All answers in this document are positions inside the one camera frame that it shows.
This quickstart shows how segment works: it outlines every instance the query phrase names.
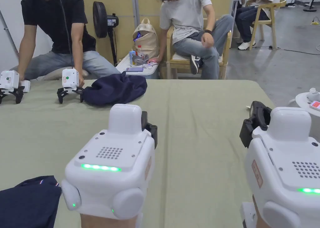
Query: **phone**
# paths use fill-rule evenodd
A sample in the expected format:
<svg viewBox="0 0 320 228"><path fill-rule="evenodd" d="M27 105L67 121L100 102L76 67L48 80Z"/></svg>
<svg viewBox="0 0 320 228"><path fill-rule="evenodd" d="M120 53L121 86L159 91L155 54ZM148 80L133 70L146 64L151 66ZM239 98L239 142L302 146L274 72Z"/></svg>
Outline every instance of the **phone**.
<svg viewBox="0 0 320 228"><path fill-rule="evenodd" d="M143 67L130 67L130 68L127 68L126 71L128 71L128 72L143 72Z"/></svg>

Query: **folded navy shirt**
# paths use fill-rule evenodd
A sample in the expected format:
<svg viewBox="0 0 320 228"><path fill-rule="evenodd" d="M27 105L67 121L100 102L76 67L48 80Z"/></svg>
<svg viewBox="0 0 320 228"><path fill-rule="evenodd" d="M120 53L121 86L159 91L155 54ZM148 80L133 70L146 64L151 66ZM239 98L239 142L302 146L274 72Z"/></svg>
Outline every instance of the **folded navy shirt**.
<svg viewBox="0 0 320 228"><path fill-rule="evenodd" d="M113 74L96 80L91 87L84 89L84 101L97 106L127 104L144 95L148 86L146 78L125 74Z"/></svg>
<svg viewBox="0 0 320 228"><path fill-rule="evenodd" d="M0 227L53 228L60 196L54 176L40 176L0 191Z"/></svg>

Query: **backpack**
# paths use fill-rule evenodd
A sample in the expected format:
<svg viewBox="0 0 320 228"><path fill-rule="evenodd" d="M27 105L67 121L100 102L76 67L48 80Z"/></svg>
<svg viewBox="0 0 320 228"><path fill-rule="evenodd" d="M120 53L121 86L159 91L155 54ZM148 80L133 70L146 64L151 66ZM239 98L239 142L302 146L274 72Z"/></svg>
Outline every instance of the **backpack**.
<svg viewBox="0 0 320 228"><path fill-rule="evenodd" d="M156 30L150 25L150 20L148 20L148 24L144 23L142 20L141 24L136 28L133 33L133 39L135 39L140 32L143 36L137 39L135 43L136 50L138 50L138 46L141 45L141 50L144 55L148 55L149 58L153 58L159 55L159 41Z"/></svg>

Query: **label sticker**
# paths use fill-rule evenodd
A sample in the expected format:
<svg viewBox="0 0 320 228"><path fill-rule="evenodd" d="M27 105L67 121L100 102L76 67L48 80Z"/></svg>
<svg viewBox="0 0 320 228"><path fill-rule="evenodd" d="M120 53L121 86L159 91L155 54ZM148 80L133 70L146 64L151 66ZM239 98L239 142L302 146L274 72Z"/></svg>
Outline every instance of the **label sticker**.
<svg viewBox="0 0 320 228"><path fill-rule="evenodd" d="M148 174L149 174L149 171L150 171L150 167L151 167L151 157L150 157L148 165L146 167L146 172L144 173L145 180L147 180L147 177L148 177Z"/></svg>
<svg viewBox="0 0 320 228"><path fill-rule="evenodd" d="M251 166L252 166L253 173L254 173L254 175L256 176L259 189L261 189L261 187L262 187L262 185L263 185L263 179L262 179L262 176L261 176L261 174L260 174L258 165L257 165L257 163L256 163L255 160L253 160Z"/></svg>
<svg viewBox="0 0 320 228"><path fill-rule="evenodd" d="M312 102L312 103L310 104L310 106L315 107L315 108L319 108L320 102L314 101L314 102Z"/></svg>

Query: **chair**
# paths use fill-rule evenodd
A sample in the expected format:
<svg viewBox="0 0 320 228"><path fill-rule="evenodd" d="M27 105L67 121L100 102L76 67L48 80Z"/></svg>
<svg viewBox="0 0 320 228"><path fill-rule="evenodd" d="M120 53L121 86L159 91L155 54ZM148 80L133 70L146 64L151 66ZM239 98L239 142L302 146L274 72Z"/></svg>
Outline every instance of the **chair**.
<svg viewBox="0 0 320 228"><path fill-rule="evenodd" d="M248 0L245 6L247 7L250 4L254 3L255 1L256 0ZM254 39L255 39L255 36L256 36L256 31L257 31L257 27L258 26L260 26L261 40L264 40L263 25L267 25L267 26L271 27L271 29L272 29L272 39L273 39L272 49L273 50L277 50L278 49L277 38L276 38L275 9L278 9L280 7L284 7L286 4L287 4L286 0L280 0L280 3L262 4L262 5L258 6L256 20L255 20L255 22L252 23L252 26L251 26L251 27L253 27L253 33L252 33L252 38L251 38L249 50L252 50L252 46L253 46L253 43L254 43ZM270 20L259 20L260 12L261 12L261 9L263 9L263 8L270 9L270 13L271 13L271 19Z"/></svg>
<svg viewBox="0 0 320 228"><path fill-rule="evenodd" d="M190 71L190 59L189 57L183 57L177 55L172 47L172 35L173 35L174 27L171 26L168 33L167 33L167 69L161 69L161 77L162 79L171 79L171 71L173 74L173 78L178 78L178 73L191 73ZM228 64L228 58L229 58L229 49L231 44L231 31L228 33L228 38L226 45L224 47L222 60L219 60L219 66L220 66L220 72L219 72L219 79L226 79L226 73L227 73L227 64Z"/></svg>

